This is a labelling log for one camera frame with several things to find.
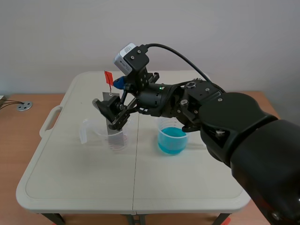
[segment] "screw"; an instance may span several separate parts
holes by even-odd
[[[185,105],[185,104],[187,104],[187,103],[188,103],[188,101],[187,101],[186,99],[180,101],[180,104],[181,104],[181,105]]]
[[[273,212],[273,213],[272,213],[272,216],[273,216],[273,218],[276,219],[276,220],[279,220],[279,219],[280,219],[278,213],[276,213],[276,212]]]

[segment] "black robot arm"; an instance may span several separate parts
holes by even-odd
[[[226,93],[205,75],[206,80],[156,84],[159,74],[146,69],[145,53],[152,46],[161,47],[130,43],[115,58],[126,75],[114,82],[124,90],[122,98],[93,101],[110,127],[120,130],[135,112],[176,117],[184,132],[201,132],[209,153],[231,168],[272,225],[300,225],[300,127],[262,111],[248,95]],[[128,93],[134,99],[125,106]]]

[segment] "cable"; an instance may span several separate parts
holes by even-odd
[[[0,104],[0,106],[1,105],[7,105],[7,104],[12,104],[11,102],[6,102],[6,103],[2,103],[2,104]]]
[[[1,107],[0,110],[3,109],[3,108],[5,108],[6,106],[9,106],[9,105],[15,105],[15,104],[19,104],[19,103],[18,103],[18,102],[10,103],[10,104],[8,104],[8,105],[5,105],[5,106]]]
[[[8,102],[17,102],[17,103],[21,103],[21,104],[24,104],[24,102],[20,102],[20,101],[14,101],[14,100],[4,100],[4,99],[0,99],[2,101],[8,101]]]
[[[202,72],[197,66],[195,66],[190,60],[188,60],[185,56],[183,56],[182,54],[180,54],[178,51],[165,46],[165,45],[161,45],[161,44],[147,44],[145,45],[147,48],[150,47],[159,47],[159,48],[164,48],[168,51],[171,51],[172,53],[174,53],[175,55],[179,56],[180,58],[182,58],[187,64],[189,64],[192,68],[194,68],[194,70],[196,70],[206,81],[211,82],[210,79],[204,74],[204,72]]]

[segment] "table surface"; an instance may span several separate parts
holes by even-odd
[[[278,116],[263,93],[245,93],[255,98],[264,111]],[[0,186],[2,199],[0,202],[0,224],[51,224],[47,219],[30,214],[22,209],[15,199],[15,190],[41,140],[38,135],[41,126],[50,110],[56,105],[59,105],[63,96],[62,94],[13,95],[10,98],[11,100],[26,101],[30,99],[34,103],[34,107],[25,112],[18,112],[15,110],[14,105],[11,105],[0,111],[0,178],[2,180],[2,185]],[[70,224],[79,224],[80,221],[86,222],[86,220],[90,221],[91,224],[96,224],[99,220],[110,221],[111,224],[115,224],[116,221],[120,224],[126,224],[124,218],[110,215],[67,215],[67,218],[69,218]],[[268,224],[252,201],[242,212],[233,214],[231,218],[231,224],[233,225]],[[147,223],[157,225],[168,223],[194,224],[198,223],[199,220],[202,220],[203,224],[210,224],[211,214],[153,215],[148,217]]]

